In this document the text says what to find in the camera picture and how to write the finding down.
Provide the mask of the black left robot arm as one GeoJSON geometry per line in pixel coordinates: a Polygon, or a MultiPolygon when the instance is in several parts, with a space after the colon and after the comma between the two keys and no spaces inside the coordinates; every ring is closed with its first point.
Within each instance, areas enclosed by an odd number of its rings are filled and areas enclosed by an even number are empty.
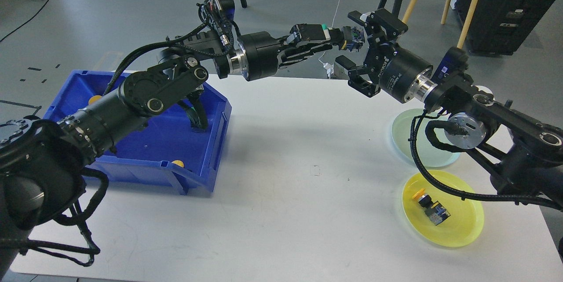
{"type": "Polygon", "coordinates": [[[1,125],[1,274],[17,254],[35,250],[65,258],[86,254],[91,266],[100,250],[86,220],[106,194],[105,173],[89,168],[119,141],[185,99],[193,125],[206,126],[198,101],[213,59],[223,79],[272,76],[315,53],[353,46],[350,27],[294,25],[289,35],[241,35],[233,0],[204,0],[201,25],[185,36],[133,50],[119,64],[102,96],[58,122],[26,116],[1,125]]]}

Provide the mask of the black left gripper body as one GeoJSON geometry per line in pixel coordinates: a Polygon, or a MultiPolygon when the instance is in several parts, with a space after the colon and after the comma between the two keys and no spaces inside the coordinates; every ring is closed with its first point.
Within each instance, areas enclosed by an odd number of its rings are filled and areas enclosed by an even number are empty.
{"type": "Polygon", "coordinates": [[[229,73],[241,73],[247,81],[255,81],[276,74],[283,37],[273,38],[268,32],[241,35],[238,48],[229,53],[229,73]]]}

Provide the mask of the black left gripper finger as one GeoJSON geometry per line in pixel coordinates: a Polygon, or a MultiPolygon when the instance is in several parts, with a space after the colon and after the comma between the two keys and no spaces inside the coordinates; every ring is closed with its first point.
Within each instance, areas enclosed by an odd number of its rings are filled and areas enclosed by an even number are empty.
{"type": "Polygon", "coordinates": [[[306,44],[300,47],[290,45],[284,46],[278,53],[278,70],[282,70],[292,64],[305,61],[308,57],[311,57],[316,53],[331,50],[332,48],[333,46],[331,44],[306,44]]]}
{"type": "Polygon", "coordinates": [[[344,33],[338,28],[326,28],[325,25],[297,24],[288,35],[288,45],[342,45],[344,33]]]}

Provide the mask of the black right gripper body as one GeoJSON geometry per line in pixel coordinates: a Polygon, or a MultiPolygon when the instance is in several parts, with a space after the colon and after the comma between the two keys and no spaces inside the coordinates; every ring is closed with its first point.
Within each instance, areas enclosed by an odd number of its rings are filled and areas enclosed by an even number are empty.
{"type": "Polygon", "coordinates": [[[428,61],[404,49],[393,41],[370,45],[367,61],[374,68],[374,83],[400,103],[414,96],[420,75],[429,76],[434,66],[428,61]]]}

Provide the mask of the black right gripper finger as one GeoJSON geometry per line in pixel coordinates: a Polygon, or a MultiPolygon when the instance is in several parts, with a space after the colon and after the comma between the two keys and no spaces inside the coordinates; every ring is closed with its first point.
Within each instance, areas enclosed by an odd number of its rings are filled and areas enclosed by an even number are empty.
{"type": "Polygon", "coordinates": [[[350,87],[369,98],[380,93],[379,78],[374,66],[370,64],[357,66],[344,55],[336,57],[335,62],[346,70],[350,87]]]}
{"type": "Polygon", "coordinates": [[[370,47],[395,42],[408,31],[408,26],[385,8],[370,13],[354,10],[347,17],[364,27],[370,47]]]}

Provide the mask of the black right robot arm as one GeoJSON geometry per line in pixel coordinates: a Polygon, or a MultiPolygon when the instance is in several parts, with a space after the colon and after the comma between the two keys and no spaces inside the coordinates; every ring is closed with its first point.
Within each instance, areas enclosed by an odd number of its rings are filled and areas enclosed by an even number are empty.
{"type": "Polygon", "coordinates": [[[398,43],[408,27],[386,9],[351,11],[348,17],[365,31],[363,64],[336,59],[348,83],[367,97],[385,92],[400,103],[424,105],[410,125],[408,144],[429,184],[461,200],[512,202],[562,210],[562,129],[499,102],[466,72],[467,53],[452,46],[438,67],[398,43]],[[465,153],[490,175],[494,194],[467,192],[433,176],[421,160],[420,129],[430,145],[465,153]]]}

